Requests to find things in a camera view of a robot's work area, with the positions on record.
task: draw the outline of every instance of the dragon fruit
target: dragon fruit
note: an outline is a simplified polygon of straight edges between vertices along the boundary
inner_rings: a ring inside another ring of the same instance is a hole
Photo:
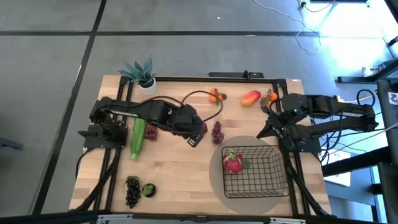
[[[242,154],[236,154],[234,150],[229,150],[228,155],[223,159],[224,168],[231,173],[237,174],[243,170]]]

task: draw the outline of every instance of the green vegetable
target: green vegetable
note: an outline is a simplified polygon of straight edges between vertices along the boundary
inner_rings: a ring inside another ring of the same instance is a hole
[[[143,188],[142,188],[142,194],[145,197],[151,197],[155,194],[156,188],[153,184],[146,184]]]
[[[134,127],[130,140],[131,159],[136,159],[138,154],[141,152],[146,127],[147,123],[143,119],[134,118]]]
[[[243,160],[243,169],[249,169],[250,168],[250,162],[245,159]]]

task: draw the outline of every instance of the mango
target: mango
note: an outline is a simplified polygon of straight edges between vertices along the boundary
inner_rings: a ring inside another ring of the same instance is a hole
[[[241,103],[243,106],[251,106],[257,100],[259,100],[260,97],[261,97],[260,91],[253,90],[253,91],[250,91],[246,96],[244,96]]]

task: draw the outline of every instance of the grapes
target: grapes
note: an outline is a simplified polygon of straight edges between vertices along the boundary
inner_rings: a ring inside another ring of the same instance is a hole
[[[221,123],[216,121],[214,128],[211,131],[211,137],[213,137],[213,144],[221,144],[224,140],[224,133],[221,132]]]
[[[148,125],[145,131],[144,139],[148,139],[150,141],[156,141],[158,133],[159,129],[156,126]]]
[[[129,208],[134,208],[136,206],[136,203],[138,203],[139,198],[141,198],[139,182],[135,177],[128,177],[126,183],[128,187],[126,205]]]

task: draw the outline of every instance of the wooden table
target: wooden table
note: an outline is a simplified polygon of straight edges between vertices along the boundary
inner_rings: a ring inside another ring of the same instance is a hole
[[[98,99],[104,96],[116,98],[120,76],[105,75]],[[226,93],[228,99],[224,101],[224,110],[216,118],[207,121],[211,131],[216,120],[222,124],[226,138],[241,135],[256,136],[264,127],[266,115],[259,109],[259,105],[242,107],[240,99],[251,90],[265,93],[272,89],[271,84],[263,83],[210,83],[210,82],[158,82],[156,95],[172,96],[181,100],[187,93],[194,90],[207,90],[217,87],[219,92]],[[300,80],[287,80],[289,93],[303,93]],[[138,86],[134,85],[132,101],[140,102],[148,96],[141,94]],[[219,109],[208,102],[208,96],[202,93],[192,95],[187,100],[200,117],[206,118]],[[309,119],[302,121],[310,124]],[[127,146],[130,142],[133,121],[127,119],[129,134]],[[262,139],[269,144],[277,144],[275,137]],[[156,142],[145,141],[141,154],[136,161],[130,159],[130,148],[122,150],[119,169],[114,189],[112,212],[134,213],[163,213],[163,214],[207,214],[207,215],[237,215],[225,207],[213,193],[209,180],[209,162],[216,146],[211,142],[211,134],[205,135],[196,148],[191,148],[181,137],[160,131]],[[104,150],[96,149],[87,154],[81,161],[81,166],[73,191],[70,208],[79,206],[85,197],[93,190],[100,176]],[[310,153],[301,153],[302,168],[305,184],[317,202],[327,212],[331,212],[326,194],[325,182],[319,161]],[[136,175],[140,183],[151,182],[158,188],[153,198],[142,197],[139,203],[130,209],[126,206],[126,187],[124,182],[129,175]],[[106,185],[103,190],[100,208],[104,208],[108,192]],[[300,191],[295,186],[299,213],[303,213]],[[292,209],[290,197],[283,197],[278,205],[264,213],[265,216],[291,217]]]

